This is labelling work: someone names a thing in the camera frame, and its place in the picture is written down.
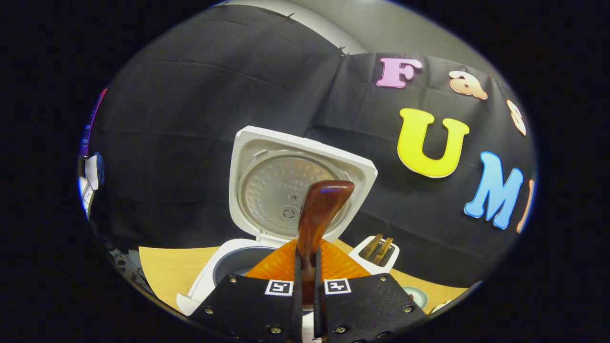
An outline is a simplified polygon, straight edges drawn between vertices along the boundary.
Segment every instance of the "inner lid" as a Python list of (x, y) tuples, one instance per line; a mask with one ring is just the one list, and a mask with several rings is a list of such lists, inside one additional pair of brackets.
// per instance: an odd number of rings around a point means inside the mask
[[(329, 162), (306, 154), (275, 151), (255, 159), (240, 180), (238, 200), (246, 217), (268, 234), (294, 239), (301, 207), (311, 184), (336, 180), (343, 173)], [(346, 203), (326, 232), (334, 229), (349, 210)]]

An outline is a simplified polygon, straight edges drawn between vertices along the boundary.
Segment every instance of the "blue letter m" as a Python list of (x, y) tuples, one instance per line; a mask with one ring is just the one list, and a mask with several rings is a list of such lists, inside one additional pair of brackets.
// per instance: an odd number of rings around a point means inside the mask
[(485, 200), (489, 199), (486, 220), (490, 220), (502, 206), (500, 213), (493, 218), (493, 225), (504, 230), (508, 227), (512, 210), (515, 208), (517, 195), (523, 183), (523, 173), (514, 168), (506, 184), (502, 186), (504, 178), (500, 158), (488, 151), (483, 151), (481, 160), (483, 161), (481, 183), (475, 198), (464, 206), (464, 213), (474, 218), (481, 218), (485, 213), (483, 208)]

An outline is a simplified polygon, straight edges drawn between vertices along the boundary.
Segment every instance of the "black cloth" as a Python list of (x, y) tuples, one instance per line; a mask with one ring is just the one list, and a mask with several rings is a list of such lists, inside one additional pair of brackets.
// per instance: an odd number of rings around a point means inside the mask
[[(406, 88), (381, 88), (375, 82), (382, 57), (416, 58), (425, 67)], [(477, 77), (489, 98), (454, 92), (451, 70)], [(401, 249), (396, 269), (469, 287), (518, 239), (527, 182), (535, 178), (532, 135), (514, 127), (507, 98), (527, 127), (525, 109), (505, 85), (459, 63), (404, 54), (344, 57), (278, 13), (212, 8), (148, 45), (111, 82), (91, 132), (91, 149), (104, 156), (107, 177), (91, 219), (122, 250), (252, 238), (229, 214), (229, 167), (235, 133), (259, 126), (371, 159), (379, 176), (340, 239), (355, 246), (378, 233), (394, 237)], [(398, 158), (399, 111), (406, 107), (435, 116), (423, 147), (430, 158), (445, 150), (444, 118), (470, 127), (450, 176), (427, 178)], [(501, 158), (504, 180), (515, 167), (525, 176), (505, 230), (464, 214), (481, 179), (483, 151)]]

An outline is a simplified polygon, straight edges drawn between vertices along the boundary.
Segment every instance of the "wooden surface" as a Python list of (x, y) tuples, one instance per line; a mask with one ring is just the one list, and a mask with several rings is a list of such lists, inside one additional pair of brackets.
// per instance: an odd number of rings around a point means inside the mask
[[(349, 253), (353, 249), (338, 239), (333, 241), (332, 244), (345, 253)], [(159, 249), (140, 247), (140, 260), (148, 284), (157, 298), (180, 312), (176, 304), (176, 294), (188, 294), (193, 282), (218, 248)], [(401, 286), (419, 288), (428, 296), (428, 303), (423, 308), (423, 311), (427, 314), (437, 305), (455, 299), (466, 290), (466, 288), (448, 287), (427, 282), (395, 269), (392, 269), (390, 274)]]

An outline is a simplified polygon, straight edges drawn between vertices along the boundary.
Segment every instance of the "wooden handle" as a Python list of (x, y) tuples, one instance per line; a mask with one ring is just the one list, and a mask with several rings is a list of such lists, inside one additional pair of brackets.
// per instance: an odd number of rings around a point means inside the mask
[(297, 238), (304, 286), (315, 280), (315, 255), (322, 235), (353, 191), (354, 184), (349, 181), (320, 181), (309, 187), (301, 210)]

